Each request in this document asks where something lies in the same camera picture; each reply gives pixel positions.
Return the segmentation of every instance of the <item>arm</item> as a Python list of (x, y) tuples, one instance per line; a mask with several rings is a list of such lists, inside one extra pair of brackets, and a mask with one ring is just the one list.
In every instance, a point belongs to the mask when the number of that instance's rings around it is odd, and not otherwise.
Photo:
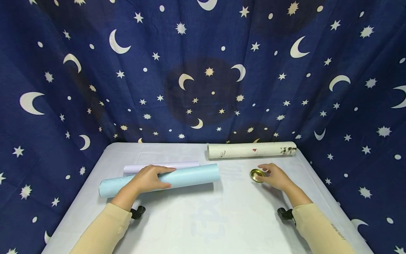
[(256, 179), (282, 190), (289, 198), (293, 206), (292, 214), (296, 227), (314, 254), (355, 254), (354, 249), (331, 221), (282, 169), (273, 163), (258, 167), (264, 169), (270, 176), (257, 176)]
[(152, 165), (143, 168), (89, 225), (70, 254), (111, 254), (127, 231), (135, 199), (142, 192), (171, 188), (171, 184), (158, 180), (158, 174), (173, 171), (174, 168)]

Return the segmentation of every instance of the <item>black clamp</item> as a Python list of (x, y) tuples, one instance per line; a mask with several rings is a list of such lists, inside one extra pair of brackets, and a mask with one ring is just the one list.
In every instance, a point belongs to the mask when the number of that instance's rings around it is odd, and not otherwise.
[(283, 221), (293, 220), (295, 222), (295, 218), (293, 218), (292, 209), (285, 210), (283, 207), (278, 209), (278, 215)]
[(141, 216), (145, 213), (146, 209), (143, 206), (139, 206), (137, 210), (131, 209), (130, 213), (132, 213), (131, 219), (140, 219)]

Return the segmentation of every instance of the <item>hand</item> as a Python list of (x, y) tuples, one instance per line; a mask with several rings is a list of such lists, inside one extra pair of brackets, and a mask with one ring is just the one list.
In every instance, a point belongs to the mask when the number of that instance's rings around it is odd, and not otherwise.
[(158, 174), (174, 172), (176, 168), (161, 167), (149, 165), (141, 169), (131, 181), (129, 186), (135, 189), (137, 193), (153, 191), (156, 189), (168, 189), (172, 185), (170, 183), (161, 182), (158, 179)]
[(268, 183), (284, 192), (286, 192), (286, 190), (291, 186), (295, 186), (287, 174), (275, 164), (262, 164), (258, 167), (262, 168), (266, 173), (269, 174), (269, 176), (256, 176), (255, 179), (258, 181)]

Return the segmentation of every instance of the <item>light blue cardboard tube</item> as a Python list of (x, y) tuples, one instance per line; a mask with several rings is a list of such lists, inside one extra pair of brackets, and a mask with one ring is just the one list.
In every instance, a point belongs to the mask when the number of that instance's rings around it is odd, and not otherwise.
[[(122, 187), (131, 181), (133, 177), (134, 176), (124, 176), (103, 180), (99, 186), (100, 197), (114, 197)], [(161, 182), (168, 182), (172, 184), (172, 188), (180, 188), (219, 181), (220, 172), (217, 164), (209, 164), (198, 167), (177, 169), (171, 173), (160, 174), (158, 178)]]

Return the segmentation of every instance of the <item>round gold container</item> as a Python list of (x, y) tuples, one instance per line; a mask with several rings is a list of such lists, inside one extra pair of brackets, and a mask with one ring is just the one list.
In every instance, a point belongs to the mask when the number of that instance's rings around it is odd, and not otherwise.
[(253, 169), (253, 170), (251, 170), (251, 172), (250, 172), (250, 177), (251, 177), (251, 179), (252, 179), (254, 182), (261, 182), (261, 181), (258, 181), (257, 179), (255, 179), (256, 176), (266, 176), (266, 175), (265, 175), (264, 172), (262, 172), (262, 171), (259, 170), (259, 169)]

